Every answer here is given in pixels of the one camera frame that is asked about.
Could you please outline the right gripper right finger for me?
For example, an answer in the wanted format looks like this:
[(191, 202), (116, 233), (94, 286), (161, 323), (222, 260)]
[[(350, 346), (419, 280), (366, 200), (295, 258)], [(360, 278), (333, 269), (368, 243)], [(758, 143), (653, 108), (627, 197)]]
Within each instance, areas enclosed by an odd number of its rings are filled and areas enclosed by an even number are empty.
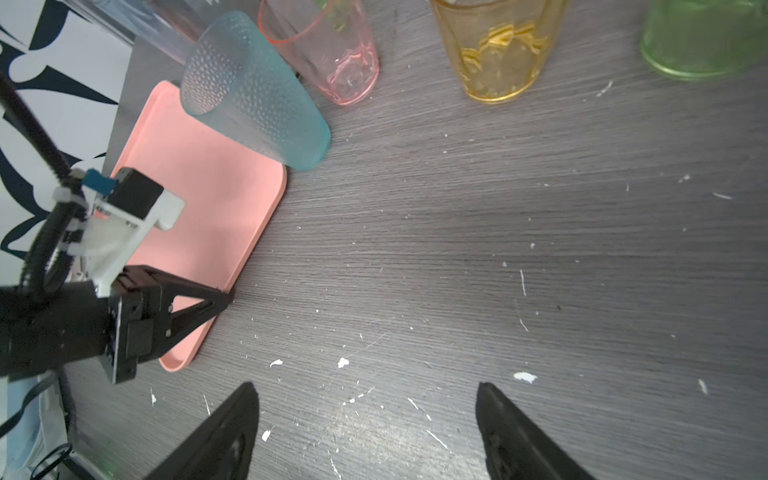
[(475, 415), (492, 479), (594, 479), (494, 384), (479, 384)]

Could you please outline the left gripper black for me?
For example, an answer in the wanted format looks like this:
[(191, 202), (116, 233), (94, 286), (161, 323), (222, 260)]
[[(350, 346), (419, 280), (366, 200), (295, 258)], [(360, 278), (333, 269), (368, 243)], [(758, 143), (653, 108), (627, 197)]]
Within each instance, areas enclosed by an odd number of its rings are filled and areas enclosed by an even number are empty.
[(65, 284), (42, 303), (1, 289), (1, 375), (18, 380), (100, 357), (111, 381), (136, 375), (232, 303), (230, 293), (162, 270), (129, 266), (106, 297), (91, 281)]

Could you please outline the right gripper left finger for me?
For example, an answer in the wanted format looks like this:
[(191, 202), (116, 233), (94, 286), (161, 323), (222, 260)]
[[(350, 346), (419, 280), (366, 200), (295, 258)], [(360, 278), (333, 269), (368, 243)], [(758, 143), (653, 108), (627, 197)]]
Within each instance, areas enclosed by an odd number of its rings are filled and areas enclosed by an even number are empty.
[(259, 397), (244, 382), (147, 477), (246, 479), (258, 424)]

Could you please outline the pink plastic tray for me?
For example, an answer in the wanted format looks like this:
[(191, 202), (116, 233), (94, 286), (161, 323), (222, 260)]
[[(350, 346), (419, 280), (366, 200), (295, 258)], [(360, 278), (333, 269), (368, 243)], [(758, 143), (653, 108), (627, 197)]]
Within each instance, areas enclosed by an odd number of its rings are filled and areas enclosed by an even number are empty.
[[(176, 224), (167, 231), (153, 229), (124, 269), (153, 267), (233, 297), (283, 196), (286, 168), (188, 115), (179, 89), (167, 81), (152, 90), (113, 177), (123, 167), (140, 171), (186, 202)], [(222, 313), (149, 361), (171, 372), (185, 368)]]

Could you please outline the blue-grey tall glass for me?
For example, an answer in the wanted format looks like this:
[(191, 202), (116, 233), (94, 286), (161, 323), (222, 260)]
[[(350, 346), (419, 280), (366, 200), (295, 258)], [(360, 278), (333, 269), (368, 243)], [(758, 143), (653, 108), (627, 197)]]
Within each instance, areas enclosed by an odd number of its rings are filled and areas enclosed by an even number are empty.
[(184, 64), (204, 31), (219, 17), (241, 11), (251, 19), (259, 3), (249, 0), (83, 0), (67, 6), (133, 44), (141, 39)]

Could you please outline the teal frosted cup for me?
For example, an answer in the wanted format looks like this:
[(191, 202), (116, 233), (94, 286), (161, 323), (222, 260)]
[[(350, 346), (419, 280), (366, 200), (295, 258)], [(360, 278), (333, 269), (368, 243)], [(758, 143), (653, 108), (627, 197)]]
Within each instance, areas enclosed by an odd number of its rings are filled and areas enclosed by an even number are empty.
[(331, 130), (293, 70), (248, 15), (218, 17), (189, 55), (184, 111), (239, 144), (292, 169), (325, 157)]

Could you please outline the pink short glass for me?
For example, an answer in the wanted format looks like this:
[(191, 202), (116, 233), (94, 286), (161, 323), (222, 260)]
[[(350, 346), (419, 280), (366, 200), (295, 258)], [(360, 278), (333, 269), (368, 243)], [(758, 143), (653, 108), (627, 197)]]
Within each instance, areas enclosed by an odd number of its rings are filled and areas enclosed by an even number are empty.
[(257, 25), (283, 59), (335, 104), (354, 105), (373, 89), (379, 60), (360, 1), (263, 1)]

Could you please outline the short amber glass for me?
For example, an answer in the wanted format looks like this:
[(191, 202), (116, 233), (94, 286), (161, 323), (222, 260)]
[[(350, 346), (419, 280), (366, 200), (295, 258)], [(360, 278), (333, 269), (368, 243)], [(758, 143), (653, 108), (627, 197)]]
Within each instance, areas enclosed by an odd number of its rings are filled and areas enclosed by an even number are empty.
[(430, 5), (464, 92), (478, 102), (499, 104), (538, 79), (568, 2), (436, 0)]

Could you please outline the short green glass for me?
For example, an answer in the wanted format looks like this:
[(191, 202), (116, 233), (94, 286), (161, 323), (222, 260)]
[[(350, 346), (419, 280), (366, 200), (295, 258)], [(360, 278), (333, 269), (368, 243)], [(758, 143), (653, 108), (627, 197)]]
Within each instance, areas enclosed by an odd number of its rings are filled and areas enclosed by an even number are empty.
[(767, 3), (652, 1), (639, 51), (652, 70), (676, 80), (740, 73), (767, 58)]

